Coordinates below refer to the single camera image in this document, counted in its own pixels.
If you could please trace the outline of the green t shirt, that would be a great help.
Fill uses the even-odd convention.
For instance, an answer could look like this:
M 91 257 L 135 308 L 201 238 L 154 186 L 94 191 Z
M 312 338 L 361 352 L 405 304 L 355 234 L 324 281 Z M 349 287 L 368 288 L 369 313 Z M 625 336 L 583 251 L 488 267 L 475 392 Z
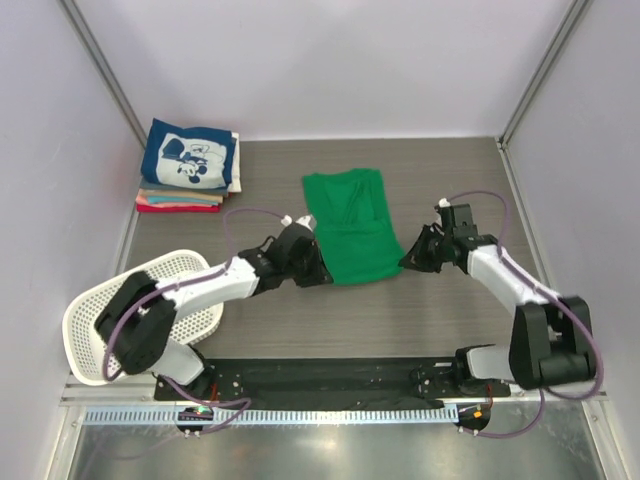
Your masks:
M 308 211 L 326 268 L 336 285 L 378 282 L 402 272 L 401 247 L 382 174 L 356 168 L 302 178 Z

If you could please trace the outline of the white perforated plastic basket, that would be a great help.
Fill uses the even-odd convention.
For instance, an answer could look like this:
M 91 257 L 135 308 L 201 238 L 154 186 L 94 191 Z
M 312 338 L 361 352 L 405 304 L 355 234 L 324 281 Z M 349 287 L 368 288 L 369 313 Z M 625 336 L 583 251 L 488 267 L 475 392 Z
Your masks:
M 169 252 L 131 268 L 77 296 L 67 307 L 62 320 L 62 336 L 66 357 L 76 379 L 88 386 L 103 386 L 102 366 L 106 343 L 95 330 L 95 321 L 124 281 L 137 271 L 155 280 L 181 278 L 209 267 L 193 250 Z M 218 329 L 224 312 L 222 303 L 201 309 L 177 319 L 170 338 L 182 345 L 195 345 Z

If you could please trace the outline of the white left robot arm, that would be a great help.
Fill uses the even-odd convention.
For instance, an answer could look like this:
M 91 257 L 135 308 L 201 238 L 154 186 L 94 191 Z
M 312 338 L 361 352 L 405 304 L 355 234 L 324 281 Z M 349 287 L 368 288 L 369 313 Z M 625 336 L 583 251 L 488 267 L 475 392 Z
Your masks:
M 129 376 L 151 372 L 188 400 L 204 400 L 214 367 L 193 347 L 171 338 L 175 323 L 212 306 L 244 300 L 291 280 L 300 288 L 331 284 L 311 227 L 294 222 L 263 245 L 181 279 L 154 280 L 138 271 L 126 278 L 94 322 Z

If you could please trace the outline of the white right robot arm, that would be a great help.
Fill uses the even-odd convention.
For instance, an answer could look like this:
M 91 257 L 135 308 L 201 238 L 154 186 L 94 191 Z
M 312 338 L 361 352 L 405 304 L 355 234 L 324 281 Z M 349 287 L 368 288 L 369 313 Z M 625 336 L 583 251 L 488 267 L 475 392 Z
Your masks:
M 512 317 L 508 344 L 456 351 L 453 388 L 471 396 L 487 380 L 524 390 L 597 380 L 602 363 L 587 303 L 546 288 L 512 259 L 498 238 L 480 234 L 470 205 L 441 200 L 435 211 L 438 221 L 422 228 L 400 267 L 438 273 L 451 264 L 482 284 Z

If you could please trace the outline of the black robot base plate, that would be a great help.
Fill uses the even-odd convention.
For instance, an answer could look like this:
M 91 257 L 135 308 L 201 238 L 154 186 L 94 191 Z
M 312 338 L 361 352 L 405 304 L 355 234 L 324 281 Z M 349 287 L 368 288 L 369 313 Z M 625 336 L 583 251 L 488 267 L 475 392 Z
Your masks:
M 507 398 L 496 380 L 463 380 L 452 357 L 211 359 L 215 377 L 200 397 L 248 397 L 255 410 L 438 409 L 445 399 Z

